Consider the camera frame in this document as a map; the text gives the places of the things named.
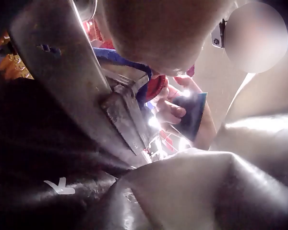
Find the blue strap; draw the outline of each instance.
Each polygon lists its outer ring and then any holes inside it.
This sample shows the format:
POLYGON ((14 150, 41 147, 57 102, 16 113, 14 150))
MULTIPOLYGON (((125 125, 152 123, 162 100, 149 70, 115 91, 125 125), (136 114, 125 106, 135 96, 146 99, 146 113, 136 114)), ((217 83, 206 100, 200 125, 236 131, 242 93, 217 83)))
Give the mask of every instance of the blue strap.
MULTIPOLYGON (((151 79, 152 70, 148 66, 140 64, 140 63, 128 61, 122 58, 114 49, 102 49, 102 48, 93 48, 93 49, 97 58, 103 57, 110 61, 118 63, 120 65, 125 65, 125 66, 129 66, 129 67, 141 70, 148 75, 149 80, 151 79)), ((136 95, 136 99, 138 101, 140 109, 142 109, 142 107, 144 106, 144 103, 146 100, 146 93, 147 93, 147 83, 139 89, 136 95)))

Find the bright light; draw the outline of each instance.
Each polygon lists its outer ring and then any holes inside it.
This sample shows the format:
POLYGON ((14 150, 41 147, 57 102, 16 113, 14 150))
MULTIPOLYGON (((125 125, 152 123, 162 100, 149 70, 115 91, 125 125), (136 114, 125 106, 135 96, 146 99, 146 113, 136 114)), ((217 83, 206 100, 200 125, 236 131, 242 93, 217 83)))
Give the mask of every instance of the bright light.
POLYGON ((182 95, 188 98, 191 95, 191 92, 189 90, 185 90, 182 92, 182 95))
POLYGON ((190 145, 190 142, 186 138, 181 137, 179 141, 179 151, 186 149, 187 145, 190 145))
POLYGON ((158 122, 157 118, 155 118, 154 116, 148 120, 148 125, 161 130, 160 123, 158 122))

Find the metal plate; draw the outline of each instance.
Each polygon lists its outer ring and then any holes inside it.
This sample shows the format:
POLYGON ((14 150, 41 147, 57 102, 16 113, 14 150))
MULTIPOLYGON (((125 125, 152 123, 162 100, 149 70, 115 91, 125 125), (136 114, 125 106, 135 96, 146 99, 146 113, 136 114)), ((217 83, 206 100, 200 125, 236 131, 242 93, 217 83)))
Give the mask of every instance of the metal plate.
POLYGON ((132 153, 99 106, 112 90, 72 1, 34 1, 15 18, 9 34, 34 79, 91 139, 132 166, 147 163, 132 153))

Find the red fabric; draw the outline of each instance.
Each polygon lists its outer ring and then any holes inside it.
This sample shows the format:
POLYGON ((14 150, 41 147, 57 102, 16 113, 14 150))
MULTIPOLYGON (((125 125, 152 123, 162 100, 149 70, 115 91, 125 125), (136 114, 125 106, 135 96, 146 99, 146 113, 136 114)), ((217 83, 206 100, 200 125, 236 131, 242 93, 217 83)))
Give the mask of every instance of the red fabric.
POLYGON ((166 134, 164 131, 160 131, 159 132, 160 136, 165 140, 164 141, 164 145, 170 150, 170 151, 174 151, 174 148, 173 148, 173 141, 172 139, 170 139, 168 137, 168 134, 166 134))

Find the metal bracket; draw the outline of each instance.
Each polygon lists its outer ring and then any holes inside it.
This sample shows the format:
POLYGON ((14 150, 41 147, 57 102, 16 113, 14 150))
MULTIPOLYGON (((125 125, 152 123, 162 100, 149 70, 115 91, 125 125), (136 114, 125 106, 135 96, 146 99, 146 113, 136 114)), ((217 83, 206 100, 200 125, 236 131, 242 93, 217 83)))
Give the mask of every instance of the metal bracket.
POLYGON ((224 31, 226 22, 224 19, 211 32, 212 45, 218 48, 224 48, 224 31))

